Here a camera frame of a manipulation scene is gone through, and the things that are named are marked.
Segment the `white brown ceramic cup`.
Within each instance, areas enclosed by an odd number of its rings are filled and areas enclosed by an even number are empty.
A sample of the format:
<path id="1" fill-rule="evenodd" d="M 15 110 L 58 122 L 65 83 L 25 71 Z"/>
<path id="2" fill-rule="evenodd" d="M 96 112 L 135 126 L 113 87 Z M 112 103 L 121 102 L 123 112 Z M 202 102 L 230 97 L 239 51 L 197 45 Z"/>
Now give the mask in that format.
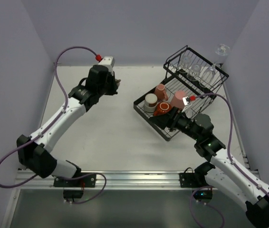
<path id="1" fill-rule="evenodd" d="M 158 98 L 155 94 L 149 93 L 144 98 L 144 110 L 153 113 L 156 110 Z"/>

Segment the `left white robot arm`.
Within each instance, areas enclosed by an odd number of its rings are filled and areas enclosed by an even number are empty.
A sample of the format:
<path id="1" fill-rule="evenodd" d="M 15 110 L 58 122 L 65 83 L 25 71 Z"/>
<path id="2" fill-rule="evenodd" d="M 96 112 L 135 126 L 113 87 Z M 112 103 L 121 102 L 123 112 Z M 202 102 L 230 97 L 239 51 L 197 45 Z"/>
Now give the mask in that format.
<path id="1" fill-rule="evenodd" d="M 17 139 L 19 162 L 41 178 L 50 175 L 66 179 L 75 178 L 80 168 L 69 161 L 58 160 L 51 155 L 56 143 L 68 128 L 103 95 L 116 95 L 118 82 L 109 64 L 93 65 L 86 79 L 68 94 L 67 101 L 39 129 L 30 136 Z"/>

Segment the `orange ceramic mug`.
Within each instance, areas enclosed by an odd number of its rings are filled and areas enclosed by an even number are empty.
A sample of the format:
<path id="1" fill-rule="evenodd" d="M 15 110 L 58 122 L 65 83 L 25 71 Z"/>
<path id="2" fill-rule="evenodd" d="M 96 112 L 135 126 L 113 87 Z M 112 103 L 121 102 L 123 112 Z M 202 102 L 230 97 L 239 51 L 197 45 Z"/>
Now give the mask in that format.
<path id="1" fill-rule="evenodd" d="M 168 113 L 172 106 L 168 102 L 159 102 L 153 113 L 153 116 L 159 116 Z"/>

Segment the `pink tall tumbler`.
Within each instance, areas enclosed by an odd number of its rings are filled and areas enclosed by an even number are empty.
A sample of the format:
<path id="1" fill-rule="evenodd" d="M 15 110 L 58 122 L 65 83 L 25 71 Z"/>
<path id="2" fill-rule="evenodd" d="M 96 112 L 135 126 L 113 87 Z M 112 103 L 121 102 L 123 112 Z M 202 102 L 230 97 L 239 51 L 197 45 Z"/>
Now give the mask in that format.
<path id="1" fill-rule="evenodd" d="M 183 98 L 186 96 L 187 94 L 183 90 L 176 91 L 172 100 L 170 101 L 171 107 L 177 107 L 178 109 L 183 109 L 186 107 L 188 103 L 183 101 Z"/>

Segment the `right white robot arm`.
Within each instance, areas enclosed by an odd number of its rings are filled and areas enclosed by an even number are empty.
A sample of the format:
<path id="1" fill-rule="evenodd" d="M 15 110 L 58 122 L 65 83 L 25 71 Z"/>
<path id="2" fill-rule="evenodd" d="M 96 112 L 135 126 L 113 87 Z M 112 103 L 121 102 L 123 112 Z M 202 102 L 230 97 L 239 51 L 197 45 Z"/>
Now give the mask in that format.
<path id="1" fill-rule="evenodd" d="M 174 108 L 151 121 L 161 129 L 179 130 L 194 139 L 196 152 L 206 159 L 202 180 L 238 204 L 254 227 L 269 227 L 269 185 L 231 155 L 213 134 L 208 115 L 198 114 L 190 119 Z"/>

